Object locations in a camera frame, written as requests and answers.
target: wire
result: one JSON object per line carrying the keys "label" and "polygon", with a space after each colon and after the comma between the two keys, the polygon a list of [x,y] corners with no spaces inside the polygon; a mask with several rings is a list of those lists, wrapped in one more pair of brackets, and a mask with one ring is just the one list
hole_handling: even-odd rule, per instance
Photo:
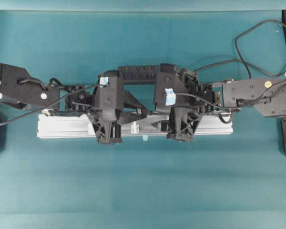
{"label": "wire", "polygon": [[40,112],[40,111],[42,111],[42,110],[44,110],[44,109],[51,108],[52,106],[56,105],[56,104],[59,103],[61,100],[63,100],[64,98],[66,98],[66,97],[68,97],[68,96],[70,96],[70,95],[72,95],[72,94],[75,94],[75,93],[78,93],[78,92],[81,92],[81,91],[84,91],[84,90],[88,90],[88,89],[93,88],[93,87],[98,87],[98,86],[104,86],[104,87],[105,87],[105,85],[95,84],[95,85],[91,85],[91,86],[88,86],[88,87],[85,87],[85,88],[78,89],[78,90],[73,91],[73,92],[69,92],[69,93],[65,94],[65,95],[62,96],[60,99],[56,100],[55,102],[51,103],[51,104],[48,105],[48,106],[45,106],[45,107],[39,108],[39,109],[37,109],[37,110],[34,110],[34,111],[31,111],[31,112],[28,112],[28,113],[19,115],[19,116],[15,117],[15,118],[12,118],[12,119],[8,120],[8,121],[5,121],[5,122],[3,122],[3,123],[0,123],[0,126],[9,124],[9,123],[14,122],[14,121],[16,121],[16,120],[19,120],[19,119],[21,119],[21,118],[24,118],[24,117],[26,117],[26,116],[28,116],[28,115],[32,115],[32,114],[34,114],[34,113],[38,113],[38,112]]}
{"label": "wire", "polygon": [[49,81],[49,85],[53,85],[53,81],[57,84],[57,85],[60,85],[62,86],[62,83],[56,79],[56,78],[51,78],[50,81]]}
{"label": "wire", "polygon": [[220,109],[220,110],[230,110],[230,109],[234,109],[234,110],[238,110],[238,109],[241,109],[241,107],[238,107],[238,106],[217,106],[213,103],[210,103],[209,101],[197,96],[197,95],[194,95],[194,94],[187,94],[187,93],[175,93],[176,95],[185,95],[185,96],[189,96],[189,97],[193,97],[193,98],[196,98],[196,99],[199,99],[217,109]]}
{"label": "wire", "polygon": [[[219,66],[219,65],[222,65],[222,64],[231,63],[231,62],[240,62],[240,63],[242,63],[242,60],[240,60],[240,59],[230,59],[230,60],[226,60],[226,61],[220,61],[220,62],[216,62],[216,63],[205,65],[205,66],[203,66],[201,68],[197,68],[197,69],[194,70],[194,72],[199,72],[199,71],[202,71],[202,70],[207,69],[207,68],[211,68],[211,67]],[[249,67],[258,70],[261,73],[263,73],[263,74],[265,74],[265,75],[267,75],[269,77],[276,78],[276,77],[279,77],[279,76],[285,74],[285,72],[286,72],[286,70],[284,70],[284,71],[280,72],[279,74],[272,74],[272,73],[269,73],[269,72],[267,72],[267,71],[265,71],[265,70],[255,66],[255,65],[253,65],[253,64],[251,64],[249,62],[246,62],[246,64]]]}
{"label": "wire", "polygon": [[219,120],[220,120],[222,123],[224,123],[224,124],[229,124],[229,123],[231,123],[231,122],[233,121],[234,115],[235,115],[235,112],[232,111],[231,114],[230,114],[230,118],[229,118],[228,121],[224,120],[224,118],[223,118],[223,116],[222,116],[221,114],[218,115],[218,118],[219,118]]}
{"label": "wire", "polygon": [[46,86],[44,85],[44,83],[42,81],[40,81],[39,79],[36,79],[36,78],[24,79],[24,80],[19,81],[18,83],[22,84],[22,83],[26,83],[26,82],[37,83],[37,84],[39,84],[42,87],[43,90],[45,90],[45,91],[47,90]]}
{"label": "wire", "polygon": [[236,51],[239,55],[239,58],[241,59],[242,63],[244,64],[244,66],[246,67],[247,71],[248,71],[248,74],[249,74],[249,79],[251,79],[251,72],[250,72],[250,69],[248,67],[248,64],[244,61],[244,58],[238,48],[238,44],[237,44],[237,41],[239,38],[242,38],[243,36],[247,35],[248,33],[252,32],[253,30],[255,30],[256,28],[260,27],[261,25],[265,24],[265,23],[269,23],[269,22],[273,22],[273,23],[278,23],[280,25],[282,25],[283,27],[286,28],[286,25],[284,23],[282,23],[281,21],[278,21],[278,20],[274,20],[274,19],[270,19],[270,20],[265,20],[265,21],[262,21],[260,23],[258,23],[257,25],[253,26],[252,28],[248,29],[247,31],[239,34],[236,39],[235,39],[235,48],[236,48]]}

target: silver aluminum bar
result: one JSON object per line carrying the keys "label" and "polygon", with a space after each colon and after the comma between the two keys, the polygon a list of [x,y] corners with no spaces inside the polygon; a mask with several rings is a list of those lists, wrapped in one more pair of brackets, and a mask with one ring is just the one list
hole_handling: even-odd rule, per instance
{"label": "silver aluminum bar", "polygon": [[[151,123],[165,120],[166,115],[149,115],[147,118],[122,125],[122,136],[165,136],[166,133],[153,127]],[[233,132],[232,123],[224,124],[217,116],[204,116],[196,130],[196,135],[228,135]],[[81,117],[48,117],[39,115],[39,138],[95,137],[91,123],[85,115]]]}

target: black cable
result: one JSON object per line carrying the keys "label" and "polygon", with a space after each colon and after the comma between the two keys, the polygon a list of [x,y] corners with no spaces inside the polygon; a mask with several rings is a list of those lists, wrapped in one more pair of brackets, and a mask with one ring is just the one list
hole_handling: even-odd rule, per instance
{"label": "black cable", "polygon": [[21,80],[18,83],[22,84],[22,83],[26,83],[26,82],[37,83],[42,87],[43,90],[45,90],[45,91],[47,90],[46,86],[44,85],[44,83],[41,80],[36,79],[36,78],[32,78],[32,77],[28,78],[28,79]]}
{"label": "black cable", "polygon": [[49,81],[49,85],[53,85],[53,81],[57,84],[62,86],[62,83],[57,78],[51,78]]}
{"label": "black cable", "polygon": [[[194,70],[194,72],[199,72],[199,71],[202,71],[202,70],[207,69],[207,68],[211,68],[211,67],[219,66],[219,65],[222,65],[222,64],[231,63],[231,62],[240,62],[240,63],[242,63],[242,60],[240,60],[240,59],[230,59],[230,60],[226,60],[226,61],[220,61],[220,62],[216,62],[216,63],[212,63],[212,64],[208,64],[208,65],[202,66],[201,68],[197,68],[197,69]],[[267,76],[270,76],[270,77],[274,77],[274,78],[279,77],[279,76],[285,74],[285,72],[286,72],[286,70],[284,70],[284,71],[280,72],[279,74],[272,74],[272,73],[269,73],[269,72],[267,72],[267,71],[265,71],[265,70],[255,66],[255,65],[251,64],[251,63],[246,62],[246,64],[249,67],[260,71],[261,73],[263,73],[263,74],[265,74]]]}
{"label": "black cable", "polygon": [[73,91],[73,92],[69,92],[69,93],[65,94],[65,95],[62,96],[60,99],[56,100],[55,102],[51,103],[51,104],[48,105],[48,106],[45,106],[45,107],[39,108],[39,109],[37,109],[37,110],[34,110],[34,111],[31,111],[31,112],[28,112],[28,113],[19,115],[19,116],[15,117],[15,118],[12,118],[12,119],[8,120],[8,121],[5,121],[5,122],[3,122],[3,123],[0,123],[0,126],[9,124],[9,123],[14,122],[14,121],[16,121],[16,120],[19,120],[19,119],[21,119],[21,118],[24,118],[24,117],[26,117],[26,116],[28,116],[28,115],[32,115],[32,114],[34,114],[34,113],[38,113],[38,112],[40,112],[40,111],[42,111],[42,110],[44,110],[44,109],[48,109],[48,108],[54,106],[55,104],[59,103],[59,102],[60,102],[61,100],[63,100],[64,98],[66,98],[66,97],[68,97],[68,96],[70,96],[70,95],[72,95],[72,94],[74,94],[74,93],[78,93],[78,92],[81,92],[81,91],[84,91],[84,90],[88,90],[88,89],[90,89],[90,88],[98,87],[98,86],[104,86],[104,87],[105,87],[105,85],[95,84],[95,85],[91,85],[91,86],[88,86],[88,87],[85,87],[85,88],[81,88],[81,89],[76,90],[76,91]]}
{"label": "black cable", "polygon": [[221,114],[218,115],[218,118],[219,118],[219,120],[220,120],[222,123],[224,123],[224,124],[229,124],[229,123],[231,123],[231,122],[233,121],[234,115],[235,115],[235,112],[232,111],[231,114],[230,114],[230,118],[229,118],[228,121],[224,120],[224,118],[223,118],[223,116],[222,116]]}
{"label": "black cable", "polygon": [[253,26],[252,28],[248,29],[247,31],[239,34],[236,39],[235,39],[235,48],[236,48],[236,51],[239,55],[239,58],[241,59],[241,61],[243,62],[244,66],[246,67],[247,71],[248,71],[248,74],[249,74],[249,79],[251,79],[251,72],[250,72],[250,69],[248,67],[248,64],[244,61],[244,58],[242,56],[242,54],[240,53],[239,51],[239,48],[238,48],[238,45],[237,45],[237,41],[239,38],[242,38],[243,36],[247,35],[248,33],[250,33],[251,31],[255,30],[256,28],[260,27],[261,25],[265,24],[265,23],[269,23],[269,22],[274,22],[274,23],[279,23],[280,25],[282,25],[283,27],[286,28],[286,25],[284,23],[282,23],[281,21],[278,21],[278,20],[274,20],[274,19],[270,19],[270,20],[265,20],[265,21],[262,21],[260,23],[258,23],[257,25]]}
{"label": "black cable", "polygon": [[205,102],[205,103],[207,103],[207,104],[209,104],[209,105],[211,105],[217,109],[220,109],[220,110],[231,110],[231,109],[232,110],[239,110],[239,109],[241,109],[241,107],[238,107],[238,106],[217,106],[217,105],[210,103],[209,101],[207,101],[207,100],[205,100],[205,99],[203,99],[197,95],[194,95],[194,94],[187,94],[187,93],[175,93],[175,94],[176,95],[185,95],[185,96],[189,96],[189,97],[199,99],[199,100],[201,100],[201,101],[203,101],[203,102]]}

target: gold screw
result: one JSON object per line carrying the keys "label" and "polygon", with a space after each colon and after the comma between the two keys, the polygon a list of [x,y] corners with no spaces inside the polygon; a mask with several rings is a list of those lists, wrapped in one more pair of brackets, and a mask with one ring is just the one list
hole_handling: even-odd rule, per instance
{"label": "gold screw", "polygon": [[266,88],[269,88],[269,87],[271,87],[271,86],[272,86],[271,81],[266,81],[266,82],[265,82],[265,87],[266,87]]}

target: teal background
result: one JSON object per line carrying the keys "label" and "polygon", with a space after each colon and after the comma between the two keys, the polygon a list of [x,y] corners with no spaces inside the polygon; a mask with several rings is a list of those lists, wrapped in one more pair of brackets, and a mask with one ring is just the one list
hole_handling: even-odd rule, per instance
{"label": "teal background", "polygon": [[[235,57],[236,35],[281,11],[196,13],[0,12],[0,62],[45,83],[95,83],[118,65],[170,62],[195,69]],[[286,67],[283,31],[266,24],[240,40],[246,60]],[[264,77],[253,71],[253,77]],[[238,63],[201,81],[246,79]],[[153,107],[153,86],[128,86]],[[20,114],[0,106],[6,118]],[[286,229],[286,156],[278,119],[236,114],[234,133],[124,138],[36,137],[37,115],[4,127],[0,138],[1,228]]]}
{"label": "teal background", "polygon": [[93,12],[286,10],[286,0],[0,0],[0,10]]}

